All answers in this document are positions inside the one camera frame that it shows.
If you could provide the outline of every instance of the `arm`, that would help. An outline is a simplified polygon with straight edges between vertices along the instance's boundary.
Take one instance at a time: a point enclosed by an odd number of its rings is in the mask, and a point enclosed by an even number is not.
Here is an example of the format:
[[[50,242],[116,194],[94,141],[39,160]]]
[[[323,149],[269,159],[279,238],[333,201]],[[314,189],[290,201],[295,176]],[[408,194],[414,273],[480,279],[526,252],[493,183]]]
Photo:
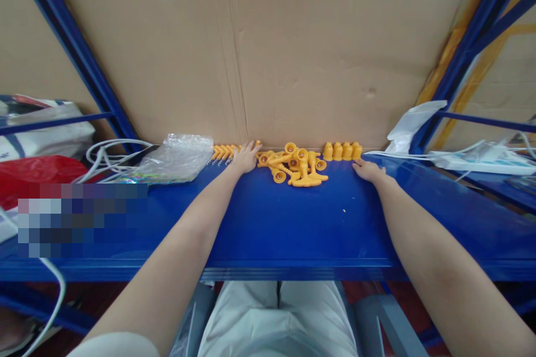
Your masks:
[[[447,229],[385,168],[353,167],[376,187],[396,253],[452,355],[536,355],[536,336]]]
[[[253,142],[188,206],[84,341],[110,332],[148,338],[167,356],[207,262],[238,179],[255,167]]]

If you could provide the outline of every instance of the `white cable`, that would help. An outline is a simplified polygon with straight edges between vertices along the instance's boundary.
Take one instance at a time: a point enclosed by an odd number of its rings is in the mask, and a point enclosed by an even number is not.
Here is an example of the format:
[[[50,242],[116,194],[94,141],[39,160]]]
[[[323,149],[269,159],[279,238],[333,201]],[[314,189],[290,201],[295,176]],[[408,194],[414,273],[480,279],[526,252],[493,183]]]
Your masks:
[[[91,146],[91,148],[89,148],[85,153],[86,159],[93,164],[92,167],[85,175],[76,178],[73,183],[84,183],[92,179],[93,177],[101,174],[102,172],[108,170],[111,170],[116,174],[105,178],[101,182],[110,182],[112,178],[115,179],[116,177],[125,173],[127,170],[133,169],[133,166],[121,166],[121,164],[143,151],[134,152],[130,155],[108,155],[107,153],[108,148],[124,143],[135,143],[145,145],[146,147],[153,146],[152,143],[141,141],[139,139],[109,139],[107,141],[96,143],[95,145]],[[97,153],[93,155],[92,153],[97,148]]]
[[[0,206],[0,215],[2,218],[11,226],[13,226],[14,229],[18,231],[18,226],[15,224],[15,222],[8,216],[6,211],[4,211],[4,208]],[[39,258],[39,260],[43,263],[44,266],[46,266],[50,272],[56,277],[59,285],[60,285],[60,293],[58,295],[58,300],[56,301],[56,306],[54,307],[54,310],[52,311],[52,314],[50,315],[50,318],[48,322],[46,323],[45,327],[43,328],[42,332],[39,334],[37,339],[35,339],[30,346],[28,350],[22,355],[22,357],[28,357],[30,354],[33,353],[33,351],[39,346],[39,343],[45,336],[45,334],[48,332],[52,324],[54,323],[54,320],[56,319],[56,316],[58,315],[58,312],[60,311],[61,304],[63,303],[63,299],[65,298],[65,279],[63,278],[63,275],[61,272],[56,268],[56,266],[50,262],[48,258]]]
[[[390,153],[390,152],[385,152],[385,151],[370,151],[370,152],[365,152],[364,155],[381,155],[381,156],[388,156],[388,157],[397,158],[397,159],[412,159],[412,160],[433,161],[438,156],[449,155],[449,154],[453,154],[453,153],[465,153],[465,152],[468,152],[468,151],[470,151],[470,150],[482,145],[484,142],[485,141],[482,139],[482,140],[478,141],[477,143],[474,143],[473,145],[471,145],[471,146],[469,146],[467,148],[461,149],[459,151],[456,151],[456,152],[434,152],[433,154],[426,154],[426,155],[410,155],[410,154],[407,154],[407,153]]]
[[[464,174],[462,174],[460,177],[454,180],[454,182],[459,182],[461,179],[463,179],[465,176],[467,176],[469,173],[471,173],[472,170],[466,171]]]
[[[518,134],[521,135],[521,138],[523,139],[523,142],[525,142],[525,145],[527,146],[525,149],[527,150],[527,152],[529,152],[529,155],[531,155],[534,159],[536,159],[536,154],[534,153],[534,151],[532,150],[533,147],[530,145],[530,141],[529,141],[529,138],[527,138],[527,136],[525,135],[524,132],[522,131],[518,131]]]

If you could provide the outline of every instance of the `blue shelf board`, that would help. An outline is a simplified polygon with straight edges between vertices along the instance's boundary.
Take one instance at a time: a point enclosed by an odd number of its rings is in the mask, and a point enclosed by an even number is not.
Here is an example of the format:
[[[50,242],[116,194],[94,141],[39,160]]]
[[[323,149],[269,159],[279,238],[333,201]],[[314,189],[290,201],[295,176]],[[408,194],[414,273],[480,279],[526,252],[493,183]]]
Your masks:
[[[489,193],[518,206],[527,212],[536,214],[536,195],[515,188],[508,184],[506,179],[511,175],[472,172],[463,179],[474,186],[488,191]]]
[[[493,280],[536,280],[536,225],[419,162],[368,157],[435,216]],[[68,281],[127,281],[186,207],[222,170],[207,166],[191,183],[149,189],[148,213],[107,231],[105,244],[81,244],[56,258]],[[273,182],[270,171],[244,175],[231,198],[203,279],[401,280],[374,187],[350,162],[330,162],[318,187]],[[17,240],[0,245],[4,281],[49,281],[37,259],[19,258]]]

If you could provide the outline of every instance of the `white sleeve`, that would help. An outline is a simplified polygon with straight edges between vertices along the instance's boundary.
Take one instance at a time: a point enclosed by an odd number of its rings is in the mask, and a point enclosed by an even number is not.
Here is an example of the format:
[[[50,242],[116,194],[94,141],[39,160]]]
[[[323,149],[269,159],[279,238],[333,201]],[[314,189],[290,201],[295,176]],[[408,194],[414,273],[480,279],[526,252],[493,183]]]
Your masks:
[[[146,337],[130,332],[104,334],[80,344],[67,357],[160,357]]]

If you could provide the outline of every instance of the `cardboard backdrop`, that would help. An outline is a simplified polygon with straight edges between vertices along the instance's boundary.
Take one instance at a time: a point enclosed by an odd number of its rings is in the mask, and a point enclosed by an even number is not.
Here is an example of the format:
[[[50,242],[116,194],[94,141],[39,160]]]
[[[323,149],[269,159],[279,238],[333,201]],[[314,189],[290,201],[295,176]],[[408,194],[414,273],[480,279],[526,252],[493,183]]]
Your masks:
[[[3,92],[96,112],[32,0],[0,2]],[[66,2],[142,139],[377,149],[414,105],[461,0]]]

